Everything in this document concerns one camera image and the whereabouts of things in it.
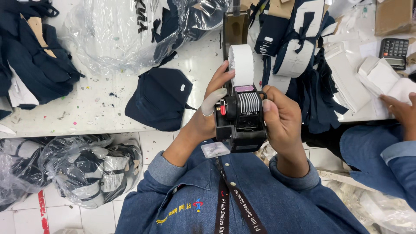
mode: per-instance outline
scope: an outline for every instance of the black lanyard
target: black lanyard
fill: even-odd
[[[228,228],[230,223],[230,192],[234,197],[234,200],[238,206],[238,209],[243,216],[243,219],[248,225],[251,233],[267,234],[266,228],[264,228],[253,207],[251,207],[247,198],[236,186],[232,186],[227,181],[221,158],[217,158],[216,164],[220,171],[220,181],[218,185],[218,204],[217,214],[215,218],[215,234],[228,234]]]

